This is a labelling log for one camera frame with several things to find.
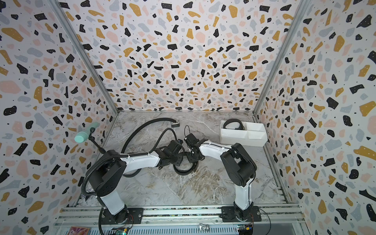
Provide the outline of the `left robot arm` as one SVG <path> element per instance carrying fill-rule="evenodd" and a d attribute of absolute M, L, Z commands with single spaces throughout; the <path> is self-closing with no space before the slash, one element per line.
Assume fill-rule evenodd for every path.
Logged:
<path fill-rule="evenodd" d="M 82 183 L 82 193 L 89 183 L 100 204 L 113 216 L 127 211 L 126 205 L 116 191 L 125 173 L 130 171 L 173 164 L 179 166 L 182 157 L 182 140 L 173 140 L 167 146 L 156 148 L 151 152 L 119 154 L 114 150 L 106 152 L 86 173 Z"/>

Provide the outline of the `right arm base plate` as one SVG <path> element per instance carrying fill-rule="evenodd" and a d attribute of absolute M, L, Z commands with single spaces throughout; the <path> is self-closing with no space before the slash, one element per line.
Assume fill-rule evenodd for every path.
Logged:
<path fill-rule="evenodd" d="M 241 210 L 238 206 L 221 207 L 219 217 L 223 222 L 261 222 L 259 207 L 249 206 L 246 210 Z"/>

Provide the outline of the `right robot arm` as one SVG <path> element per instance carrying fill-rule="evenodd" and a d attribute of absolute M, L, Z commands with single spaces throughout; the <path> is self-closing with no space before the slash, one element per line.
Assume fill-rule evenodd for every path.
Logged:
<path fill-rule="evenodd" d="M 202 161 L 206 157 L 223 163 L 229 178 L 236 185 L 235 205 L 242 211 L 247 210 L 252 204 L 250 189 L 257 166 L 245 148 L 239 143 L 229 146 L 215 144 L 207 139 L 199 140 L 192 133 L 184 141 L 190 150 L 187 155 L 190 163 Z"/>

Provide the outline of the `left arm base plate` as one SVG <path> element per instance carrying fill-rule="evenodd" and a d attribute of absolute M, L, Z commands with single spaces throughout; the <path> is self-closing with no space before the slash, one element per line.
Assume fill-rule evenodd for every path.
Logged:
<path fill-rule="evenodd" d="M 135 225 L 141 224 L 143 214 L 143 208 L 124 208 L 116 215 L 112 215 L 108 209 L 101 209 L 99 221 L 102 225 Z"/>

